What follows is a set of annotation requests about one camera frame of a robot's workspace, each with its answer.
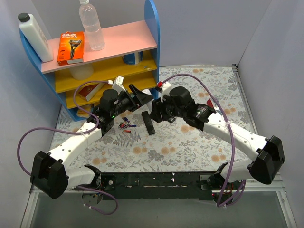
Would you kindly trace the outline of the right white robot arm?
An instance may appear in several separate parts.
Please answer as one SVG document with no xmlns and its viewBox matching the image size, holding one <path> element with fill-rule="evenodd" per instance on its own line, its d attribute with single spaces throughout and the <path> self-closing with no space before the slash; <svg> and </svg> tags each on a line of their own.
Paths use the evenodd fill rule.
<svg viewBox="0 0 304 228">
<path fill-rule="evenodd" d="M 213 107 L 194 101 L 189 91 L 182 87 L 172 89 L 164 98 L 153 100 L 150 118 L 160 123 L 171 117 L 182 118 L 189 126 L 210 133 L 242 151 L 247 160 L 236 162 L 232 168 L 221 165 L 216 171 L 215 184 L 225 189 L 238 180 L 255 179 L 269 185 L 285 162 L 281 139 L 265 138 L 232 123 Z"/>
</svg>

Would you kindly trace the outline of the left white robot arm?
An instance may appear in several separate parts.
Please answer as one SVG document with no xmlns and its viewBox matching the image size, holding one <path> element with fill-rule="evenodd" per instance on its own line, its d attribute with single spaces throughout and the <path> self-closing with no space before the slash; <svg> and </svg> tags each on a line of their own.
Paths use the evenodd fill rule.
<svg viewBox="0 0 304 228">
<path fill-rule="evenodd" d="M 114 125 L 115 117 L 125 111 L 133 112 L 153 100 L 148 89 L 138 90 L 130 84 L 131 92 L 107 89 L 94 108 L 92 116 L 75 136 L 45 153 L 36 154 L 30 175 L 30 183 L 52 199 L 61 196 L 66 189 L 79 185 L 96 190 L 101 185 L 101 172 L 92 165 L 70 169 L 72 161 L 93 142 L 104 136 Z"/>
</svg>

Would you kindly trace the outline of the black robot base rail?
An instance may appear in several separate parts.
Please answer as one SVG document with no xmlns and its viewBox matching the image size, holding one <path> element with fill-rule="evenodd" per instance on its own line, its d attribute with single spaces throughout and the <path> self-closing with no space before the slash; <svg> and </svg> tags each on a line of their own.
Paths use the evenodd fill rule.
<svg viewBox="0 0 304 228">
<path fill-rule="evenodd" d="M 225 179 L 220 171 L 189 172 L 102 172 L 99 183 L 82 184 L 88 190 L 101 190 L 118 200 L 199 199 L 214 200 Z"/>
</svg>

